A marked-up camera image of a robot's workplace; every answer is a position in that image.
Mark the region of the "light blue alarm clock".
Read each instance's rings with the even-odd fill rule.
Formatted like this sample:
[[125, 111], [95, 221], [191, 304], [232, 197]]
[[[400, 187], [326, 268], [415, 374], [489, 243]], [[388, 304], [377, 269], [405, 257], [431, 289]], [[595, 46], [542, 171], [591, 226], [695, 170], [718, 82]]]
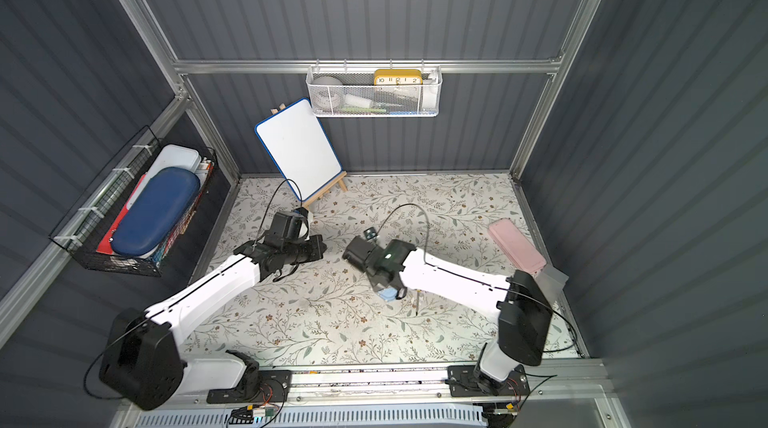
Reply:
[[387, 287], [377, 292], [377, 295], [384, 301], [390, 302], [401, 300], [407, 295], [406, 288]]

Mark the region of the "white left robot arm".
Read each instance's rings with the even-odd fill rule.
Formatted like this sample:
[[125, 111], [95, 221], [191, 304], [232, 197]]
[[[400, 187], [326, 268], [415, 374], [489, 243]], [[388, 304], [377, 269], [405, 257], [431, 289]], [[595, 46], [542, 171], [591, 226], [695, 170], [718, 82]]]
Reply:
[[323, 239], [309, 232], [305, 208], [278, 212], [265, 234], [237, 247], [218, 268], [144, 310], [127, 309], [113, 321], [107, 345], [93, 365], [99, 380], [148, 411], [175, 395], [205, 393], [210, 402], [250, 401], [263, 392], [260, 368], [236, 350], [190, 358], [185, 340], [224, 305], [258, 284], [286, 278], [285, 267], [322, 259]]

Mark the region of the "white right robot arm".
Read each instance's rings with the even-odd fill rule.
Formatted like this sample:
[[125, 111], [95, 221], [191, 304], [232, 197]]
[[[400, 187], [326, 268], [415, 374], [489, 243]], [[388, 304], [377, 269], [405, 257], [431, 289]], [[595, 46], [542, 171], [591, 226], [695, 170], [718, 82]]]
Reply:
[[510, 276], [471, 270], [428, 254], [399, 239], [382, 247], [357, 236], [342, 259], [366, 275], [387, 300], [407, 292], [428, 292], [470, 308], [497, 325], [492, 342], [481, 349], [476, 370], [500, 384], [519, 365], [539, 366], [555, 310], [532, 275]]

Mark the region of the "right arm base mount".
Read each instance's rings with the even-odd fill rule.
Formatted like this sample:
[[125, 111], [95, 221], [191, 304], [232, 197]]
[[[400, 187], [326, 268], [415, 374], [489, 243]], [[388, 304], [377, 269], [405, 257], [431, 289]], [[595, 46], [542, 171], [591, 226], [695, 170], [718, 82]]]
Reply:
[[478, 365], [451, 365], [444, 380], [452, 397], [470, 398], [501, 396], [522, 398], [530, 393], [527, 374], [519, 365], [507, 373], [507, 378], [497, 381], [481, 372]]

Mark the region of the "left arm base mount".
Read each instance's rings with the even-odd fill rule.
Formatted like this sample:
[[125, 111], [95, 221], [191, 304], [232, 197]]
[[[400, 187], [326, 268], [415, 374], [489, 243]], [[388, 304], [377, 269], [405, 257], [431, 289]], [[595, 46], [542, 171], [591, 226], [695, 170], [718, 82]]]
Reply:
[[289, 394], [292, 375], [290, 370], [246, 371], [234, 388], [210, 390], [206, 402], [208, 404], [281, 404]]

